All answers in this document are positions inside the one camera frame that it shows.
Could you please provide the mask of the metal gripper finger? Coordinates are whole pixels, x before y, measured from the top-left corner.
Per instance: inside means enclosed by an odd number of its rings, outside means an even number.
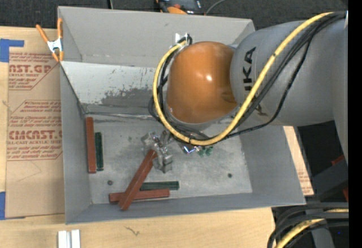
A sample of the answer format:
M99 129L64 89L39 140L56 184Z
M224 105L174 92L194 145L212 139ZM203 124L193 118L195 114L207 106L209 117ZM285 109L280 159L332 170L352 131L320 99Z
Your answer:
M154 133L147 133L141 137L141 142L143 144L144 154L147 154L149 150L154 148Z
M173 168L173 156L171 154L158 154L153 160L153 167L163 173L168 173Z

